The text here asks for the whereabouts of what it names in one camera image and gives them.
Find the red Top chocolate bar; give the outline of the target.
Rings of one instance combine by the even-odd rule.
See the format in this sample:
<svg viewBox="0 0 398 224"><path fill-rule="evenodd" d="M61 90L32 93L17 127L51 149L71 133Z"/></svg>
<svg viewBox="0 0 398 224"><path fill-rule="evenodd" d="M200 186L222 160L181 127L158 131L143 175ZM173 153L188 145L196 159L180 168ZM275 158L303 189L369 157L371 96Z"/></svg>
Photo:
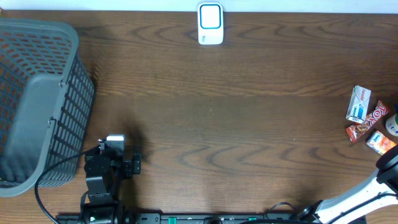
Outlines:
<svg viewBox="0 0 398 224"><path fill-rule="evenodd" d="M350 141L355 143L361 136L366 134L373 125L388 114L388 112L390 112L389 107L379 100L375 109L366 116L363 123L356 123L346 128Z"/></svg>

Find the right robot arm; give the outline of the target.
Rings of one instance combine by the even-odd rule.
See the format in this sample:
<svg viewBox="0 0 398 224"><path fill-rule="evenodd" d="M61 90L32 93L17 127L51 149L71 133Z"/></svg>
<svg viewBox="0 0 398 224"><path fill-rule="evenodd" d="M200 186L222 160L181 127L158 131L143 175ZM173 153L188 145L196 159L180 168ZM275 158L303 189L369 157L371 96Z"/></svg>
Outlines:
<svg viewBox="0 0 398 224"><path fill-rule="evenodd" d="M379 208L397 204L397 147L383 154L364 182L342 195L320 200L295 216L314 223L350 223Z"/></svg>

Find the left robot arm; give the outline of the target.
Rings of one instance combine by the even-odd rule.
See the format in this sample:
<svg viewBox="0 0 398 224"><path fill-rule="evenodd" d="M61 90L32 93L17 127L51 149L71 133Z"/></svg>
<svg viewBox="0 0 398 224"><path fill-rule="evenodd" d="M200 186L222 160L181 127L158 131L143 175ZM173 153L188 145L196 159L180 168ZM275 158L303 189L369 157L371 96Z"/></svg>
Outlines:
<svg viewBox="0 0 398 224"><path fill-rule="evenodd" d="M141 173L141 155L134 153L124 159L124 149L101 143L85 156L86 184L88 191L78 216L78 223L135 223L134 215L126 210L119 199L119 189L126 179Z"/></svg>

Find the green lid jar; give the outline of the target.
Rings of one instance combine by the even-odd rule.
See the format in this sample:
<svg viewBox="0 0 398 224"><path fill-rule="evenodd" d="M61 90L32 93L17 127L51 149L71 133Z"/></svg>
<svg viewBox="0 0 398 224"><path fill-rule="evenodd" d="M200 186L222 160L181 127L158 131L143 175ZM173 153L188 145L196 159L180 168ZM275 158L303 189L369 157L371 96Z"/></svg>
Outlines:
<svg viewBox="0 0 398 224"><path fill-rule="evenodd" d="M398 117L397 114L387 119L385 124L386 130L389 134L398 137Z"/></svg>

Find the white Panadol box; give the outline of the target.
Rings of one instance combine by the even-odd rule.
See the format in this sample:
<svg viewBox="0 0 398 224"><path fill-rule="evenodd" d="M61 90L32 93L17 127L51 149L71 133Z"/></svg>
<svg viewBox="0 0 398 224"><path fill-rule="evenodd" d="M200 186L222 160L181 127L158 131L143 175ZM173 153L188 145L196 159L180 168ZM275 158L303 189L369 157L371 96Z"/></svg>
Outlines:
<svg viewBox="0 0 398 224"><path fill-rule="evenodd" d="M354 86L346 119L355 123L363 123L368 112L370 96L371 90L359 85Z"/></svg>

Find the grey plastic basket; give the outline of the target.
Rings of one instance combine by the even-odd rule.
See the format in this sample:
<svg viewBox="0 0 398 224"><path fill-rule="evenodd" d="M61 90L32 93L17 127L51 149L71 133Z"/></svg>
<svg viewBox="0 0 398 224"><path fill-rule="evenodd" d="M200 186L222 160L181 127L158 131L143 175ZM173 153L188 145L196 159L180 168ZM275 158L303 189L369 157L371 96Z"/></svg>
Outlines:
<svg viewBox="0 0 398 224"><path fill-rule="evenodd" d="M1 196L71 181L95 98L75 29L1 19Z"/></svg>

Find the orange small snack box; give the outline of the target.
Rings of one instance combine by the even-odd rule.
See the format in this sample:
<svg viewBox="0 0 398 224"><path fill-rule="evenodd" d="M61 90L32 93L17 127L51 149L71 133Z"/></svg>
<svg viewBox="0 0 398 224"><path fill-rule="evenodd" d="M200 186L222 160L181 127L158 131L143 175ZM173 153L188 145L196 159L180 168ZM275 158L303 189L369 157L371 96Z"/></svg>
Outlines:
<svg viewBox="0 0 398 224"><path fill-rule="evenodd" d="M375 131L367 140L366 144L380 155L385 154L388 150L397 146L394 141L387 138L380 131Z"/></svg>

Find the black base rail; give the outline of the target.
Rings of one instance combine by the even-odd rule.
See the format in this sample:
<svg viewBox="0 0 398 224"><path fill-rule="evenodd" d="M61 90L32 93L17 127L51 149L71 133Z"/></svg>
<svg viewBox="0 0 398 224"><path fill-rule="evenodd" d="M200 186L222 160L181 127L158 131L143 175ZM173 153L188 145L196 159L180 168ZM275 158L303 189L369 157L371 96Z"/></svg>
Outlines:
<svg viewBox="0 0 398 224"><path fill-rule="evenodd" d="M79 214L59 214L58 223L124 223L124 224L238 224L238 223L320 223L315 217L299 217L287 212L265 214L161 214L132 213L123 208L82 207Z"/></svg>

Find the white barcode scanner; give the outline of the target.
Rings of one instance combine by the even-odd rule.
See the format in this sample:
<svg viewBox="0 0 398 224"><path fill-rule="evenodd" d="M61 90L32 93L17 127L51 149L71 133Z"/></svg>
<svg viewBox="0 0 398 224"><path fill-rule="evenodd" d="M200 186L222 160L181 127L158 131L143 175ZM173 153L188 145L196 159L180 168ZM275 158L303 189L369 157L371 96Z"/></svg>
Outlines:
<svg viewBox="0 0 398 224"><path fill-rule="evenodd" d="M197 7L198 42L220 45L224 37L223 7L218 2L203 2Z"/></svg>

